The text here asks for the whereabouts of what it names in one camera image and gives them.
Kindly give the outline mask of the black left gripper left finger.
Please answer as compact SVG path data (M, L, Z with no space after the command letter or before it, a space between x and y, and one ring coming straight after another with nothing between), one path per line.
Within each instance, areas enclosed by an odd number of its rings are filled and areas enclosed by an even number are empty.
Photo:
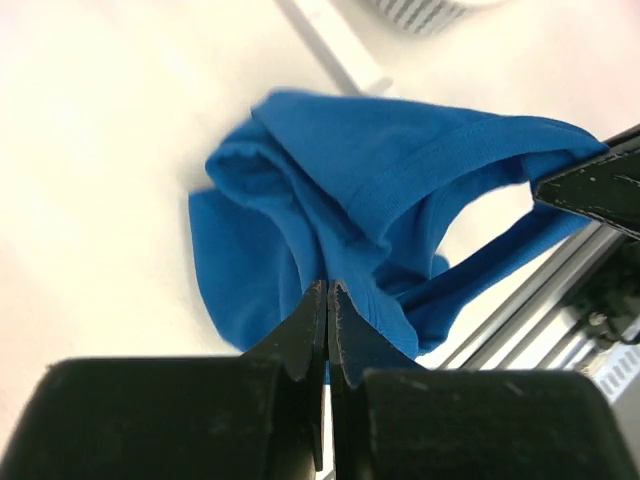
M76 358L37 385L5 479L312 479L323 467L327 286L236 357Z

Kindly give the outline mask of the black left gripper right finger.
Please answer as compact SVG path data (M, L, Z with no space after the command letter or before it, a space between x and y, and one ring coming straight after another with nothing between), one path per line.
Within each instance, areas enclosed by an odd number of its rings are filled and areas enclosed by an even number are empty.
M327 296L340 479L631 479L604 395L567 371L428 370Z

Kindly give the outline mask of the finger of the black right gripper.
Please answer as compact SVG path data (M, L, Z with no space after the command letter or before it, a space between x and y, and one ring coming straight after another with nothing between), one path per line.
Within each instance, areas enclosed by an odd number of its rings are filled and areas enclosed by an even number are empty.
M609 150L537 183L533 198L621 233L639 231L639 127L609 139Z

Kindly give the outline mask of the blue tank top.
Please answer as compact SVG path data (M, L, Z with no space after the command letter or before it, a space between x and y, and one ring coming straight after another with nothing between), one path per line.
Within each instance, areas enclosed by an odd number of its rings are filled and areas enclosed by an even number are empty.
M189 197L204 305L219 335L246 351L313 282L340 281L358 312L417 358L446 340L465 305L586 225L535 206L450 265L437 250L461 211L606 151L549 118L274 92L207 159L212 187Z

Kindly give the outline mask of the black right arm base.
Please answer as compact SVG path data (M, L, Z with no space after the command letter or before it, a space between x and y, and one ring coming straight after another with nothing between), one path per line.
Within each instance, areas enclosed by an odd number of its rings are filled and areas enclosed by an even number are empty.
M563 300L580 330L601 349L637 346L631 331L639 319L639 241L616 241Z

